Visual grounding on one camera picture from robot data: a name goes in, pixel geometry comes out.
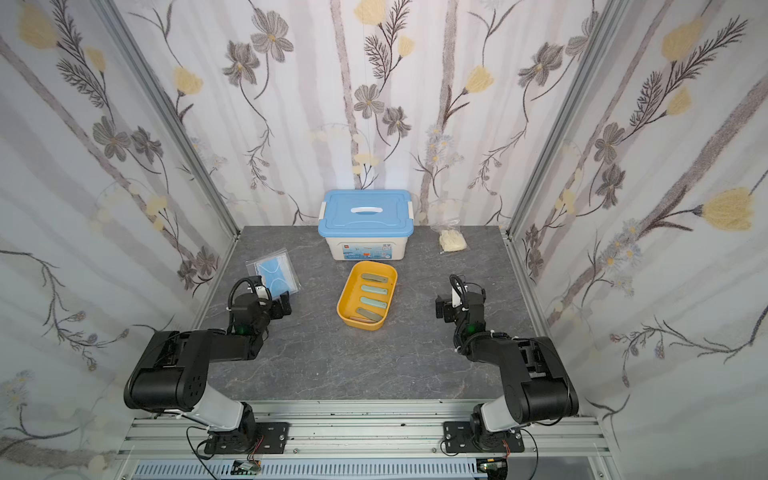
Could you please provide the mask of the grey green folding fruit knife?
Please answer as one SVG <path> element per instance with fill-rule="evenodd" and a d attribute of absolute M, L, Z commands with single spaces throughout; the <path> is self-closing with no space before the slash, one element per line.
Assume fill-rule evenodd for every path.
<path fill-rule="evenodd" d="M 378 323 L 383 320 L 382 315 L 365 308 L 359 307 L 356 309 L 355 313 L 355 319 L 360 322 Z"/>

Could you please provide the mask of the yellow plastic storage tray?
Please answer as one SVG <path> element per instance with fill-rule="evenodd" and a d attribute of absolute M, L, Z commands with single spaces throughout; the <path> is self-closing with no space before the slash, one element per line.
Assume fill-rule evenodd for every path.
<path fill-rule="evenodd" d="M 365 281 L 361 278 L 361 275 L 363 273 L 370 273 L 370 274 L 385 276 L 389 279 L 389 282 L 387 284 L 383 284 L 383 283 Z M 361 261 L 356 263 L 348 276 L 344 289 L 337 303 L 336 310 L 337 310 L 338 316 L 346 324 L 345 319 L 350 319 L 352 317 L 355 317 L 356 309 L 361 307 L 382 315 L 383 316 L 382 326 L 383 326 L 387 318 L 387 315 L 390 311 L 390 308 L 392 306 L 397 280 L 398 280 L 398 273 L 396 269 L 389 264 L 374 262 L 374 261 Z M 379 296 L 379 295 L 364 293 L 361 291 L 362 285 L 386 288 L 389 290 L 389 295 Z M 363 305 L 360 302 L 361 297 L 368 297 L 376 300 L 385 301 L 388 303 L 388 308 L 386 310 L 382 310 L 382 309 L 374 308 L 371 306 Z"/>

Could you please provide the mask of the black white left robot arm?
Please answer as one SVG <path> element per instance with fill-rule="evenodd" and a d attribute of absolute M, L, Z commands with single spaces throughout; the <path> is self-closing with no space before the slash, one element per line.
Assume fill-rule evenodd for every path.
<path fill-rule="evenodd" d="M 259 422 L 253 408 L 208 383 L 213 363 L 251 361 L 268 337 L 271 321 L 292 313 L 290 289 L 266 286 L 260 276 L 237 280 L 229 292 L 224 329 L 153 334 L 124 388 L 132 410 L 173 414 L 206 432 L 195 448 L 200 459 L 224 454 L 282 454 L 290 425 Z"/>

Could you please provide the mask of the clear bag of beige items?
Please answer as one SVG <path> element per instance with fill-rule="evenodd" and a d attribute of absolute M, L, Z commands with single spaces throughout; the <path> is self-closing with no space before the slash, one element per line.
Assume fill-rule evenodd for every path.
<path fill-rule="evenodd" d="M 467 249 L 467 241 L 460 230 L 458 211 L 446 208 L 439 210 L 432 229 L 438 235 L 438 244 L 442 253 L 455 253 Z"/>

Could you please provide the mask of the olive green folding fruit knife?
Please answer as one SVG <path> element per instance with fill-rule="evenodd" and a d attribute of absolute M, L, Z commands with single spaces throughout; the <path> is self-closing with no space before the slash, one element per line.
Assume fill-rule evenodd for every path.
<path fill-rule="evenodd" d="M 383 283 L 383 284 L 387 284 L 389 282 L 389 279 L 385 276 L 370 274 L 370 273 L 363 273 L 361 275 L 361 278 L 369 282 L 376 282 L 376 283 Z"/>

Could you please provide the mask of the blue lidded white storage box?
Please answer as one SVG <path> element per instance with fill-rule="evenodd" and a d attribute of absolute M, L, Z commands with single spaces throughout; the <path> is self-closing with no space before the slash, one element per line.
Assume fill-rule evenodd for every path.
<path fill-rule="evenodd" d="M 318 233 L 337 261 L 399 261 L 413 232 L 406 190 L 331 190 L 318 217 Z"/>

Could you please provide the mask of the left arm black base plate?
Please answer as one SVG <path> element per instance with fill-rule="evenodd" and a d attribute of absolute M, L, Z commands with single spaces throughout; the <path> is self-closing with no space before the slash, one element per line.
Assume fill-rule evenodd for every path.
<path fill-rule="evenodd" d="M 289 439 L 288 422 L 258 422 L 238 430 L 211 432 L 204 444 L 206 455 L 283 454 Z"/>

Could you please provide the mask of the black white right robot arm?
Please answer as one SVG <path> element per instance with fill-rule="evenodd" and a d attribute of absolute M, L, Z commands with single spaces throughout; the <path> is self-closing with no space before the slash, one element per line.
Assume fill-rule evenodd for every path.
<path fill-rule="evenodd" d="M 527 426 L 554 426 L 578 414 L 575 387 L 551 339 L 488 328 L 485 289 L 456 274 L 449 282 L 451 297 L 435 299 L 436 317 L 454 326 L 456 353 L 498 369 L 502 395 L 476 405 L 467 421 L 445 422 L 440 448 L 447 455 L 522 453 Z"/>

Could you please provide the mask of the teal folding fruit knife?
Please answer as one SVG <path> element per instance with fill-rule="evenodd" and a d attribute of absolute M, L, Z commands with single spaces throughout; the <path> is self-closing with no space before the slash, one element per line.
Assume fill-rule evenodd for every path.
<path fill-rule="evenodd" d="M 371 306 L 371 307 L 382 309 L 382 310 L 386 310 L 388 308 L 387 302 L 368 298 L 368 297 L 361 297 L 360 302 L 363 305 Z"/>
<path fill-rule="evenodd" d="M 369 286 L 369 285 L 362 285 L 361 291 L 367 294 L 373 294 L 373 295 L 379 295 L 379 296 L 388 296 L 389 290 L 386 288 L 376 287 L 376 286 Z"/>

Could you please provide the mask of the aluminium rail frame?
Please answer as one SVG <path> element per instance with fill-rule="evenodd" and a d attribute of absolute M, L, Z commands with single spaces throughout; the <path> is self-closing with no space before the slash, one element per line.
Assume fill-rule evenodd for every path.
<path fill-rule="evenodd" d="M 591 417 L 527 426 L 523 453 L 460 453 L 440 448 L 442 424 L 467 421 L 473 400 L 254 401 L 259 422 L 288 422 L 283 454 L 224 454 L 211 460 L 473 459 L 486 479 L 618 479 L 601 428 Z M 197 460 L 205 434 L 170 416 L 136 419 L 118 451 L 117 478 L 131 479 L 142 460 Z"/>

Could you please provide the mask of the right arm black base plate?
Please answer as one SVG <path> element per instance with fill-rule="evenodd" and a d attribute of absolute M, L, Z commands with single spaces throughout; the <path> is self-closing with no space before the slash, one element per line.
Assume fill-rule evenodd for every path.
<path fill-rule="evenodd" d="M 489 432 L 476 421 L 447 421 L 442 424 L 441 447 L 446 454 L 523 453 L 519 429 Z"/>

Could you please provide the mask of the small green circuit board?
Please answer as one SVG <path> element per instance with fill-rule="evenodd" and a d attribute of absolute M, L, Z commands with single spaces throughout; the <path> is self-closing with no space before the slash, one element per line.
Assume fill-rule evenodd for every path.
<path fill-rule="evenodd" d="M 261 470 L 261 462 L 258 460 L 235 460 L 230 469 L 230 474 L 233 476 L 257 475 Z"/>

